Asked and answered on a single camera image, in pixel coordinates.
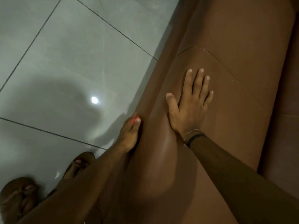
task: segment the footwear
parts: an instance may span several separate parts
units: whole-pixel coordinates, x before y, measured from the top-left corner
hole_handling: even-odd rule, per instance
[[[58,189],[62,188],[66,184],[69,184],[70,180],[76,177],[80,172],[86,169],[95,161],[95,156],[91,152],[83,152],[78,155],[66,169],[62,179],[57,186],[47,195],[47,198],[55,193]]]
[[[4,224],[15,224],[38,204],[38,186],[27,177],[10,181],[0,192],[0,210]]]

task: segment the sandal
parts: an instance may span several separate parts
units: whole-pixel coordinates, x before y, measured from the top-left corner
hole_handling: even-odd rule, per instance
[[[76,177],[85,168],[91,165],[95,161],[95,156],[91,152],[83,152],[78,155],[66,169],[62,179],[57,186],[47,195],[46,198],[54,194],[58,189],[63,188],[66,184],[69,184],[70,180]]]
[[[38,186],[27,177],[10,181],[0,192],[0,210],[4,224],[15,224],[38,204]]]

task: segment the floor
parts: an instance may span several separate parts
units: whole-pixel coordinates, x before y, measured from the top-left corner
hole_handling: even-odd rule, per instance
[[[83,151],[100,156],[133,113],[179,0],[0,0],[0,189],[46,195]]]

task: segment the bright white light spot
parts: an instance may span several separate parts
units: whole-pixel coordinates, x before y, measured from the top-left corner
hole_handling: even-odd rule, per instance
[[[56,172],[56,177],[55,177],[55,179],[58,178],[59,175],[60,175],[60,172],[57,171],[57,172]]]
[[[92,97],[92,103],[97,104],[99,103],[99,100],[96,97]]]

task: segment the person's left arm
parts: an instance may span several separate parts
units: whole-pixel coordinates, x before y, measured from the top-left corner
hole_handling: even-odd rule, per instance
[[[75,177],[70,185],[57,191],[34,210],[22,218],[18,224],[82,224],[95,205],[110,173],[116,163],[136,144],[141,119],[133,125],[127,119],[114,145],[92,165]]]

